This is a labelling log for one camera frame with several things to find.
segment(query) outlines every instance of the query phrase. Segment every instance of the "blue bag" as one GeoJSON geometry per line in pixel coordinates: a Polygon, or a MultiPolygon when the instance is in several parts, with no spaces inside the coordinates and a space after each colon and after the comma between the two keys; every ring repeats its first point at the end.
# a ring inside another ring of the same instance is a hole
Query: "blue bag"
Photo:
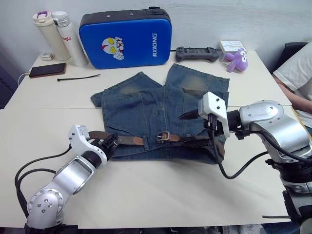
{"type": "Polygon", "coordinates": [[[97,69],[164,64],[170,54],[171,23],[158,7],[84,15],[79,35],[97,69]]]}

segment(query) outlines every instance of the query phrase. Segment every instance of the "belt buckle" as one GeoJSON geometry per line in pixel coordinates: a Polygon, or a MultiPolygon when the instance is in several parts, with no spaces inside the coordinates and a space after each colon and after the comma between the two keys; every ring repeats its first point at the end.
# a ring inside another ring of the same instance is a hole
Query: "belt buckle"
{"type": "Polygon", "coordinates": [[[168,131],[159,132],[156,137],[156,143],[164,143],[165,141],[168,141],[170,139],[170,133],[168,131]],[[167,134],[167,137],[165,139],[162,138],[163,134],[167,134]]]}
{"type": "Polygon", "coordinates": [[[109,151],[113,151],[119,145],[117,134],[111,134],[102,142],[102,145],[109,151]]]}

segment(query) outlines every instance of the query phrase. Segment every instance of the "belt loop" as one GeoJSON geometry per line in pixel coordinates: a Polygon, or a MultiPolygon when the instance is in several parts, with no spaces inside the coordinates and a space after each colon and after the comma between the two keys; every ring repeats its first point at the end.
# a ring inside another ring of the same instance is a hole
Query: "belt loop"
{"type": "Polygon", "coordinates": [[[142,136],[143,138],[143,142],[144,142],[144,150],[147,151],[150,148],[148,147],[148,142],[147,142],[147,137],[146,136],[142,136]]]}

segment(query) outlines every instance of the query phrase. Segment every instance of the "gray controller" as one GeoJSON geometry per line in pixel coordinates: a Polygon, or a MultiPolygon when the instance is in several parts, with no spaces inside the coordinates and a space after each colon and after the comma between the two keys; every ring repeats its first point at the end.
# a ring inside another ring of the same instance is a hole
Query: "gray controller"
{"type": "Polygon", "coordinates": [[[214,62],[218,59],[219,53],[212,47],[207,48],[184,48],[178,47],[175,52],[175,59],[180,62],[184,59],[208,59],[214,62]]]}

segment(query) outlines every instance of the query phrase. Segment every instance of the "ultraman logo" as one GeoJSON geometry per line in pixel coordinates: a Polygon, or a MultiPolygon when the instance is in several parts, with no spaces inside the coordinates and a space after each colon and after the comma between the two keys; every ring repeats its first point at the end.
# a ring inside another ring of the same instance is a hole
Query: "ultraman logo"
{"type": "Polygon", "coordinates": [[[105,38],[102,42],[101,50],[109,55],[113,55],[116,60],[123,60],[124,43],[120,37],[105,38]]]}
{"type": "Polygon", "coordinates": [[[71,39],[72,39],[71,37],[63,38],[64,41],[69,41],[69,40],[71,40],[71,39]]]}

